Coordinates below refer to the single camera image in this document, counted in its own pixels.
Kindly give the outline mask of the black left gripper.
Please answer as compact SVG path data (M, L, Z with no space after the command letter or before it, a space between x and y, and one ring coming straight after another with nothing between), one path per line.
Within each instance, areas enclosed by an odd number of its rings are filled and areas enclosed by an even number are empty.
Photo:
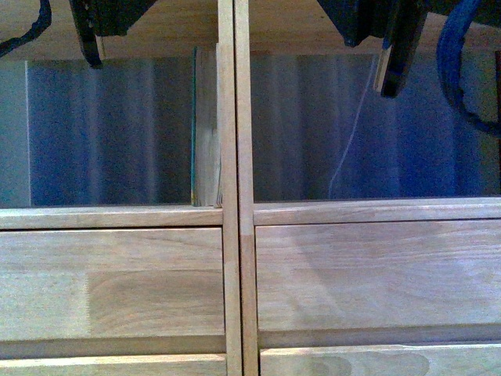
M125 36L156 0L69 1L81 52L90 67L102 67L96 36Z

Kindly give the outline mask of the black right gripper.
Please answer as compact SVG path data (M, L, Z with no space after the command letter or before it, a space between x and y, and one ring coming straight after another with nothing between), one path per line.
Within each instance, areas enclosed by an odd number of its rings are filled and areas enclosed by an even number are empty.
M419 45L429 1L318 0L347 47L384 38L374 89L395 98L405 86Z

